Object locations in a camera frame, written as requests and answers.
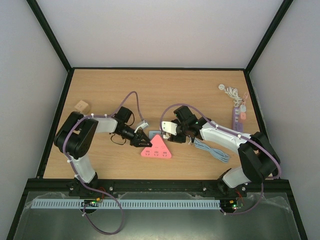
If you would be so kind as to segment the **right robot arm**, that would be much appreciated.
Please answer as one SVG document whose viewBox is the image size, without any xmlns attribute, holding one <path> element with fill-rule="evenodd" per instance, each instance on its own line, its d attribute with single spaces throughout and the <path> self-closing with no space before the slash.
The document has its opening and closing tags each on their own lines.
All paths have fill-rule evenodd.
<svg viewBox="0 0 320 240">
<path fill-rule="evenodd" d="M 266 179 L 281 175 L 280 159 L 268 138 L 262 132 L 254 134 L 232 130 L 202 115 L 197 118 L 193 107 L 187 104 L 177 105 L 173 112 L 175 119 L 160 121 L 160 129 L 169 135 L 169 140 L 184 143 L 186 138 L 216 143 L 236 153 L 240 167 L 225 171 L 217 180 L 218 191 L 229 196 L 235 189 L 246 183 L 262 184 Z"/>
</svg>

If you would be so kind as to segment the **pink triangular power strip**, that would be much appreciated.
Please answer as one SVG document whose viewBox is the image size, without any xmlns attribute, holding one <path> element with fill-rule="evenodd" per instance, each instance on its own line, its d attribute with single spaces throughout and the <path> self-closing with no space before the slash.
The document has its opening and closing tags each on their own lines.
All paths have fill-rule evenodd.
<svg viewBox="0 0 320 240">
<path fill-rule="evenodd" d="M 145 147 L 140 155 L 146 158 L 159 158 L 159 159 L 171 159 L 172 154 L 165 144 L 163 138 L 156 134 L 150 141 L 152 146 Z"/>
</svg>

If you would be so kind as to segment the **beige dragon cube plug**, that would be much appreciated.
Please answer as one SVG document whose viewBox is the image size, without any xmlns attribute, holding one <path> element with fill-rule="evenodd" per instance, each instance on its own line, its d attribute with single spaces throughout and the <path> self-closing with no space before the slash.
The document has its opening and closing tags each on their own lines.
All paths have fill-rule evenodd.
<svg viewBox="0 0 320 240">
<path fill-rule="evenodd" d="M 79 112 L 79 113 L 82 113 L 82 114 L 87 114 L 91 107 L 90 105 L 85 102 L 84 100 L 80 100 L 75 106 L 74 106 L 74 109 Z"/>
</svg>

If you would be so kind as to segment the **light blue power strip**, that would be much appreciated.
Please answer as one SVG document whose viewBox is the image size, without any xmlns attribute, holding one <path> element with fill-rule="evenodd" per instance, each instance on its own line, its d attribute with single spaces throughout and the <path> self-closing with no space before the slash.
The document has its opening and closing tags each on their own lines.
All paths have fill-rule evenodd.
<svg viewBox="0 0 320 240">
<path fill-rule="evenodd" d="M 148 136 L 150 139 L 154 138 L 156 135 L 161 135 L 161 131 L 160 130 L 150 130 L 148 133 Z"/>
</svg>

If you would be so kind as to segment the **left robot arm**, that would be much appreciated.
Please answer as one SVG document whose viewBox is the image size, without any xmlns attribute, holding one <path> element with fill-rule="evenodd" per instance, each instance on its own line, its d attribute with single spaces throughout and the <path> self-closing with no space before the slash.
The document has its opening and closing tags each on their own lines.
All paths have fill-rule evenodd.
<svg viewBox="0 0 320 240">
<path fill-rule="evenodd" d="M 91 197 L 98 193 L 88 189 L 98 189 L 98 174 L 93 169 L 88 151 L 96 133 L 120 136 L 124 142 L 136 148 L 150 148 L 152 143 L 141 127 L 133 129 L 128 121 L 133 112 L 120 107 L 113 116 L 83 115 L 73 111 L 54 138 L 54 145 L 66 155 L 67 162 L 75 170 L 74 180 L 68 184 L 72 197 Z"/>
</svg>

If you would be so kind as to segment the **white cube plug red pattern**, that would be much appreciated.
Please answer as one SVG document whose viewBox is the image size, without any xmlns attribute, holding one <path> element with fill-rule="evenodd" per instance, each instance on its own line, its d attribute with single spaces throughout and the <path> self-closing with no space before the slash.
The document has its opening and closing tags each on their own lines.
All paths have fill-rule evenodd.
<svg viewBox="0 0 320 240">
<path fill-rule="evenodd" d="M 168 140 L 170 137 L 171 137 L 171 134 L 168 133 L 168 132 L 164 132 L 164 133 L 162 134 L 162 138 L 165 139 L 165 140 Z"/>
</svg>

